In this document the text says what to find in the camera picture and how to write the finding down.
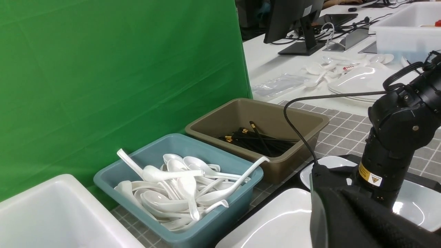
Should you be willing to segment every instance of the white plastic bin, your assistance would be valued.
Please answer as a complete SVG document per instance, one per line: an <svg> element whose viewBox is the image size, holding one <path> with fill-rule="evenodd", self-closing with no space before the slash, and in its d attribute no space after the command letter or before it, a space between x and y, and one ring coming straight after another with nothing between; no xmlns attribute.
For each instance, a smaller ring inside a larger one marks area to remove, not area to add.
<svg viewBox="0 0 441 248"><path fill-rule="evenodd" d="M2 248L144 248L72 175L0 203Z"/></svg>
<svg viewBox="0 0 441 248"><path fill-rule="evenodd" d="M410 62L424 61L430 51L441 49L441 2L420 2L386 17L370 26L377 35L378 53L391 53L395 59L402 56Z"/></svg>

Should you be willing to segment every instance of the yellow warning sticker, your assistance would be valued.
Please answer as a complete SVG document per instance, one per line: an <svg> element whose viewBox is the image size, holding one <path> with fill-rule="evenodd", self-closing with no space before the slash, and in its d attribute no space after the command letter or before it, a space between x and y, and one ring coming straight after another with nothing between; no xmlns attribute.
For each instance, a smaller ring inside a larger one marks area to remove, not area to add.
<svg viewBox="0 0 441 248"><path fill-rule="evenodd" d="M368 183L375 185L375 186L381 186L381 182L383 181L383 178L380 176L377 176L370 171L368 171L362 163L360 163L359 166L359 173L361 177L366 180Z"/></svg>
<svg viewBox="0 0 441 248"><path fill-rule="evenodd" d="M364 168L362 163L359 166L359 173L364 180L369 181L370 172Z"/></svg>

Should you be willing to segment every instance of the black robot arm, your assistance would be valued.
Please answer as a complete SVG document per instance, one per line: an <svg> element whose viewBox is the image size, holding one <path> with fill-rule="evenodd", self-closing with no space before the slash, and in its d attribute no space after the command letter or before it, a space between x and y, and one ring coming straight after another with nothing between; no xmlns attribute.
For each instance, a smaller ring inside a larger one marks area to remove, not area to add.
<svg viewBox="0 0 441 248"><path fill-rule="evenodd" d="M441 247L438 235L392 213L415 150L426 146L441 125L441 54L433 55L430 63L412 64L385 81L387 93L368 109L373 127L355 170L314 164L314 248ZM408 85L393 84L417 68L424 72Z"/></svg>

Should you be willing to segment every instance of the white plate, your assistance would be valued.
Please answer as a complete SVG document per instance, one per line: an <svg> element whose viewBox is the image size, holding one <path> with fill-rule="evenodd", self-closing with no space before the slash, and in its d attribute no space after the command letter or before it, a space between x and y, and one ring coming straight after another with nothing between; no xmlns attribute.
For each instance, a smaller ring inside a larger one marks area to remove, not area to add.
<svg viewBox="0 0 441 248"><path fill-rule="evenodd" d="M339 92L343 94L382 91L384 90L383 82L396 72L396 70L392 69L378 69L371 68L369 66L357 67L342 76L341 78L329 83L328 88L332 92ZM417 76L418 74L416 72L410 72L394 83L408 84ZM382 95L359 96L355 99L364 99L364 101L375 101L381 96Z"/></svg>
<svg viewBox="0 0 441 248"><path fill-rule="evenodd" d="M342 166L355 167L357 164L340 157L329 156L318 160L328 168ZM309 176L312 164L300 173L300 180L310 189ZM431 232L441 228L441 194L419 184L404 180L400 193L393 206L393 212Z"/></svg>
<svg viewBox="0 0 441 248"><path fill-rule="evenodd" d="M291 188L225 236L216 248L312 247L311 194Z"/></svg>

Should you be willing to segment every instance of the person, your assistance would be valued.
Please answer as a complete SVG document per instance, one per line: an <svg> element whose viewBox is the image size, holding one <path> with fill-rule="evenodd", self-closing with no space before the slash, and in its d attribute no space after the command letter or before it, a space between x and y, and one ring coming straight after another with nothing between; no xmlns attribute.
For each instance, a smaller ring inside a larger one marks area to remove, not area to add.
<svg viewBox="0 0 441 248"><path fill-rule="evenodd" d="M325 0L325 3L323 4L323 9L339 4L360 4L362 2L363 0Z"/></svg>

